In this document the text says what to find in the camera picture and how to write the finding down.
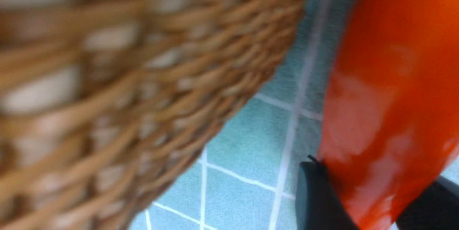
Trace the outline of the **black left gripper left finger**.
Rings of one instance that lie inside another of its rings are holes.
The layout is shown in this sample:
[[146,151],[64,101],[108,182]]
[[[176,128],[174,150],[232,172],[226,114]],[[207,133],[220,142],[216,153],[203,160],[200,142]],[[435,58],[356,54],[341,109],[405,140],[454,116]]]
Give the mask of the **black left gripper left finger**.
[[295,193],[299,230],[357,230],[328,179],[326,166],[313,155],[299,164]]

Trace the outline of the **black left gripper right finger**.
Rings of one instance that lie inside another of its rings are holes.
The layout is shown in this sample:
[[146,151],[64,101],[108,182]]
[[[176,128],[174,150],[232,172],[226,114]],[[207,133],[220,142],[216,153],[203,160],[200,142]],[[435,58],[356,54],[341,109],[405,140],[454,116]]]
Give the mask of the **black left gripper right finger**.
[[440,176],[398,217],[399,230],[457,230],[459,186]]

